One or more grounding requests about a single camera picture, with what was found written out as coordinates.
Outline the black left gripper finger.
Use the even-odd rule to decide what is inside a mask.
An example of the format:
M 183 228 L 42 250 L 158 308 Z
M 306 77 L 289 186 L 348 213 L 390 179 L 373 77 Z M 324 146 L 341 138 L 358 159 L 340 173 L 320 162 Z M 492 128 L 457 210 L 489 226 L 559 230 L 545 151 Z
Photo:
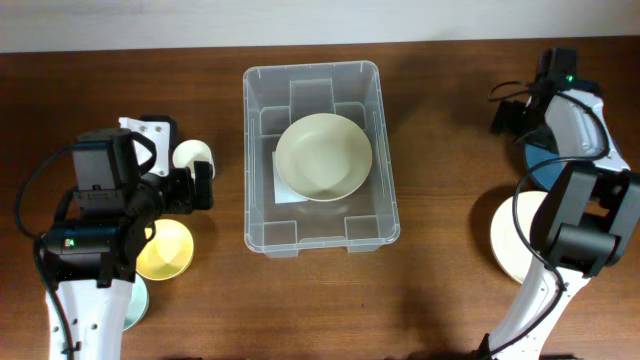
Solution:
M 177 123 L 166 115 L 141 115 L 139 118 L 120 117 L 121 128 L 139 133 L 151 140 L 156 148 L 156 161 L 150 172 L 158 176 L 168 176 L 171 157 L 177 146 Z
M 194 209 L 211 209 L 214 204 L 212 180 L 213 165 L 207 161 L 195 161 L 195 196 L 193 201 Z

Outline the cream plastic cup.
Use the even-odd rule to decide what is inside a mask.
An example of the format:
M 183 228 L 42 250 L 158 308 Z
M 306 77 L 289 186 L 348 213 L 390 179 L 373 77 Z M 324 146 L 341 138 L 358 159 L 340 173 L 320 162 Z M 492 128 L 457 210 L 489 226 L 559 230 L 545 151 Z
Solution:
M 213 154 L 209 146 L 203 141 L 191 139 L 180 143 L 172 155 L 172 163 L 175 168 L 189 168 L 191 177 L 195 178 L 194 163 L 196 161 L 208 162 L 212 166 L 212 177 L 215 177 L 215 164 Z

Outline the blue plastic bowl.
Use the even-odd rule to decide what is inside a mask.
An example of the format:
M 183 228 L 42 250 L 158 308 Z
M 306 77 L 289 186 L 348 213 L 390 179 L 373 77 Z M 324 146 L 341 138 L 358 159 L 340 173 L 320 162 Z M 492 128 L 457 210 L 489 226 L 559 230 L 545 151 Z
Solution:
M 524 156 L 527 170 L 541 162 L 559 158 L 557 153 L 531 144 L 525 145 Z M 561 175 L 563 168 L 564 164 L 561 162 L 541 167 L 530 176 L 531 181 L 543 191 L 549 191 Z

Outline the beige plastic bowl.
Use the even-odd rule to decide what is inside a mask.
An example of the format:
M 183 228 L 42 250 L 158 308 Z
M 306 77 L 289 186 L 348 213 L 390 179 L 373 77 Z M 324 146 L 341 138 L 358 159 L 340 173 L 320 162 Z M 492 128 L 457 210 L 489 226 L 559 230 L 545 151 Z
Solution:
M 354 121 L 316 113 L 298 119 L 284 131 L 274 163 L 281 180 L 297 195 L 333 202 L 364 184 L 372 168 L 373 150 Z

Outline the cream plastic bowl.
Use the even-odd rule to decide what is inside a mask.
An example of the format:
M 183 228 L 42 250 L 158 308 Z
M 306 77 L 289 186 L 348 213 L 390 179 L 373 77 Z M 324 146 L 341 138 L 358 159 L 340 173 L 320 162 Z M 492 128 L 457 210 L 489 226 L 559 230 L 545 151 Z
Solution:
M 522 192 L 518 196 L 517 215 L 522 232 L 529 238 L 533 218 L 547 193 Z M 490 227 L 491 248 L 499 266 L 509 277 L 522 283 L 532 260 L 531 253 L 522 243 L 512 216 L 513 198 L 509 197 L 496 210 Z

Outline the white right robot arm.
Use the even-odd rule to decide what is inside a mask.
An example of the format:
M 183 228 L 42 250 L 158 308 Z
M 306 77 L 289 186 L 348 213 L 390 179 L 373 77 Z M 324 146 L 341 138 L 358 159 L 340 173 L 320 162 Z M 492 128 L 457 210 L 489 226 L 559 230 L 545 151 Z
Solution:
M 528 232 L 511 220 L 531 264 L 506 317 L 484 335 L 477 359 L 537 359 L 564 310 L 592 278 L 624 255 L 639 222 L 639 176 L 623 160 L 606 127 L 600 86 L 577 75 L 576 51 L 549 48 L 531 82 L 489 101 L 499 107 L 494 133 L 553 152 L 529 175 L 561 164 Z

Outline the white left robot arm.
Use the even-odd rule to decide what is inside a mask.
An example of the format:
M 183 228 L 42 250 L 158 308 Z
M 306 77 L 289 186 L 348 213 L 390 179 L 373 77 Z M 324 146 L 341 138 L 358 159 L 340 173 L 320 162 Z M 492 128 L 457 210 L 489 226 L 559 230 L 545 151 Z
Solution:
M 81 134 L 70 146 L 76 184 L 34 244 L 47 291 L 50 358 L 120 358 L 142 261 L 163 245 L 170 252 L 162 261 L 180 256 L 181 240 L 162 230 L 160 218 L 213 206 L 212 162 L 174 165 L 177 145 L 171 117 L 143 115 Z

